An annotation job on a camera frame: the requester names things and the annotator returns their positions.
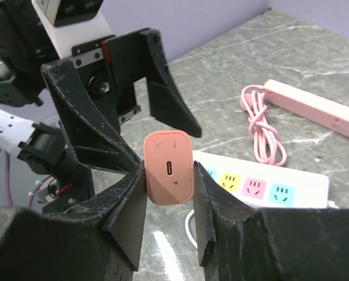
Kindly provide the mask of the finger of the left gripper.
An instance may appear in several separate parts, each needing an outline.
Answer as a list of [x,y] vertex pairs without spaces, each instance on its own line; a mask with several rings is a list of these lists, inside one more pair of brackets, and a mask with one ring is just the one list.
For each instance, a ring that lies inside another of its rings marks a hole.
[[65,141],[80,164],[114,173],[128,173],[140,165],[137,154],[92,102],[73,62],[44,64],[41,73]]
[[200,138],[202,128],[182,99],[169,71],[160,32],[149,28],[139,33],[139,39],[143,42],[143,67],[151,116],[174,129]]

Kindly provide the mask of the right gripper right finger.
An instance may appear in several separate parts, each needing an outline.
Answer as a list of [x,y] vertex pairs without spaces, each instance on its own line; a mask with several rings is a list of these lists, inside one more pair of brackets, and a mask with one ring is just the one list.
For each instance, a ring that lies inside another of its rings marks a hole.
[[349,280],[349,209],[254,209],[193,170],[206,280]]

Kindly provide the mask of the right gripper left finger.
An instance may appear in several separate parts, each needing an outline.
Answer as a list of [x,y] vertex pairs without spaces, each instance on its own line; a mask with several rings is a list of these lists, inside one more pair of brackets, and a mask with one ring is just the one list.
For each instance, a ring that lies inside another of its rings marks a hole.
[[146,205],[139,164],[64,213],[0,207],[0,280],[132,280]]

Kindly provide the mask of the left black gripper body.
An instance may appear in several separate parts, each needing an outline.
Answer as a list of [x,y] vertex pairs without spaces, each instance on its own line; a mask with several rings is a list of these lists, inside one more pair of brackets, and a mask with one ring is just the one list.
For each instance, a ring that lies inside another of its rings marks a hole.
[[112,87],[112,79],[109,77],[110,72],[104,58],[103,44],[113,37],[115,35],[108,35],[74,45],[68,57],[42,66],[52,66],[59,70],[60,63],[71,62],[73,66],[69,72],[78,75],[98,111],[115,129],[119,129],[122,124],[138,114],[141,107],[136,101],[134,85],[129,85],[120,91]]

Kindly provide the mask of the pink charger plug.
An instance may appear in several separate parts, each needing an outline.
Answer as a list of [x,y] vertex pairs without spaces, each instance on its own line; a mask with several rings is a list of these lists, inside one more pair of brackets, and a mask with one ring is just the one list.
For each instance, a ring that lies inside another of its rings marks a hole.
[[143,142],[147,192],[156,205],[183,204],[194,194],[192,142],[180,130],[156,131]]

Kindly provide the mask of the white multicolour power strip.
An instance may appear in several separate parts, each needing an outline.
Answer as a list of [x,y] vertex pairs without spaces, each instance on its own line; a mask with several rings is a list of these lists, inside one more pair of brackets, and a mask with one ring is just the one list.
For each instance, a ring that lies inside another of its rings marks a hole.
[[193,151],[211,178],[251,207],[327,208],[329,177],[279,166]]

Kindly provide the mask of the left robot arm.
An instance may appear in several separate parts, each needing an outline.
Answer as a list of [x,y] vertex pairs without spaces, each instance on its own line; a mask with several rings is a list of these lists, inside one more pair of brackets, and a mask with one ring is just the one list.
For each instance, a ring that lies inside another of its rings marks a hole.
[[120,127],[140,112],[200,137],[157,29],[114,35],[101,1],[0,1],[0,152],[53,177],[45,214],[94,196],[92,169],[127,173],[139,157]]

